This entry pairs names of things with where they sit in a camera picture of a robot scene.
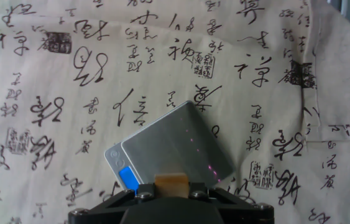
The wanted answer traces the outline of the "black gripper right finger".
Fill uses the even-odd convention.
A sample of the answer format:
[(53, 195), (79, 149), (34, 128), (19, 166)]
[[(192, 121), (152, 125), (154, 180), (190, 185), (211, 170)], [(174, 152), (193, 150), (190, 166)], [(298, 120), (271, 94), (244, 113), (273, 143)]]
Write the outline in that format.
[(190, 200), (201, 202), (197, 208), (208, 212), (209, 208), (216, 211), (216, 216), (223, 223), (274, 224), (274, 207), (266, 203), (251, 203), (229, 193), (220, 187), (207, 188), (202, 182), (189, 183)]

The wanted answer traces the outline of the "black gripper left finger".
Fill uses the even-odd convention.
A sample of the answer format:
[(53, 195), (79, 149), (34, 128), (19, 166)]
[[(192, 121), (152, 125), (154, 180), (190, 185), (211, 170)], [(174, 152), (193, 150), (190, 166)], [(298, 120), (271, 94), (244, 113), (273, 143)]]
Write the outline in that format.
[(127, 189), (113, 195), (97, 206), (76, 208), (68, 213), (69, 224), (120, 223), (125, 212), (134, 205), (156, 198), (154, 183), (140, 184), (137, 190)]

